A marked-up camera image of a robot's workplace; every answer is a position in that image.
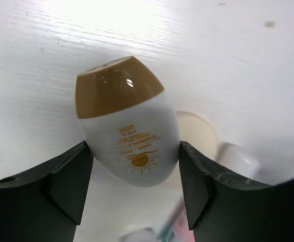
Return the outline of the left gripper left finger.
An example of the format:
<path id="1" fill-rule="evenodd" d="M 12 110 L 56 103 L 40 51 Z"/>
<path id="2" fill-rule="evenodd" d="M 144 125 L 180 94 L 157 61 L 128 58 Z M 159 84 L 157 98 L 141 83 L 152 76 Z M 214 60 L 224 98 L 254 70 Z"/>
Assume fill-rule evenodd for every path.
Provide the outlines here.
<path id="1" fill-rule="evenodd" d="M 73 241 L 81 224 L 93 155 L 81 142 L 0 180 L 0 241 Z"/>

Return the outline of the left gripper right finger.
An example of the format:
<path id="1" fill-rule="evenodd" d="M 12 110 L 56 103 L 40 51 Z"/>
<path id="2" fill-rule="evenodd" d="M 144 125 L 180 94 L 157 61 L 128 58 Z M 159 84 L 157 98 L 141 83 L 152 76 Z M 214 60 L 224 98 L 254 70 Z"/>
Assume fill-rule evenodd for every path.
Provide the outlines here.
<path id="1" fill-rule="evenodd" d="M 294 179 L 271 186 L 180 144 L 179 167 L 195 241 L 294 241 Z"/>

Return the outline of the pink teal spray bottle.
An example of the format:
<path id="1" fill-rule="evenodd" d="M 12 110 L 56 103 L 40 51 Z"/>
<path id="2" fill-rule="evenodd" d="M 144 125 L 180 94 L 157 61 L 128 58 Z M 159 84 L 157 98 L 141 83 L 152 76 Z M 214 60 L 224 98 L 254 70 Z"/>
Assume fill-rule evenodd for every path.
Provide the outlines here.
<path id="1" fill-rule="evenodd" d="M 169 219 L 164 224 L 160 232 L 156 233 L 151 227 L 135 230 L 122 235 L 118 238 L 122 242 L 157 242 L 157 241 L 177 241 L 194 242 L 194 234 L 189 230 L 187 213 L 184 200 L 181 199 L 175 209 L 172 211 Z"/>

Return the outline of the white bottle blue print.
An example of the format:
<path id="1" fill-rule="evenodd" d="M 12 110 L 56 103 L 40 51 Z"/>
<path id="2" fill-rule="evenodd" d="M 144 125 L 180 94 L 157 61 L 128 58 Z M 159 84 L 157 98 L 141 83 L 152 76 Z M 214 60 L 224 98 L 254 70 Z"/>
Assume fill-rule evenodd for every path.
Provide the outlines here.
<path id="1" fill-rule="evenodd" d="M 244 177 L 253 179 L 260 169 L 260 162 L 244 148 L 231 143 L 222 143 L 216 161 Z"/>

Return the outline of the round white powder puff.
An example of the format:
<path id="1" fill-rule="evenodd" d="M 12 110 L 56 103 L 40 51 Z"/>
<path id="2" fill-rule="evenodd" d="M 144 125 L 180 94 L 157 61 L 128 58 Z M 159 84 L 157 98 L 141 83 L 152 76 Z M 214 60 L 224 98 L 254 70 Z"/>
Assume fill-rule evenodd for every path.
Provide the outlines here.
<path id="1" fill-rule="evenodd" d="M 214 127 L 200 116 L 187 112 L 177 111 L 181 141 L 186 141 L 206 157 L 214 160 L 219 140 Z"/>

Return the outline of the white bottle brown cap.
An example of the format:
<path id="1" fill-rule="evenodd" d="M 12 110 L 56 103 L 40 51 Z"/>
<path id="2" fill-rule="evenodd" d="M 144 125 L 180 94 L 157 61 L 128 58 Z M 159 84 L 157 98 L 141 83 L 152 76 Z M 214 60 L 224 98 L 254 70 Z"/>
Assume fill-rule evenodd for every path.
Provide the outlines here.
<path id="1" fill-rule="evenodd" d="M 136 57 L 80 73 L 75 106 L 87 145 L 111 175 L 153 187 L 172 174 L 180 149 L 176 114 L 163 85 Z"/>

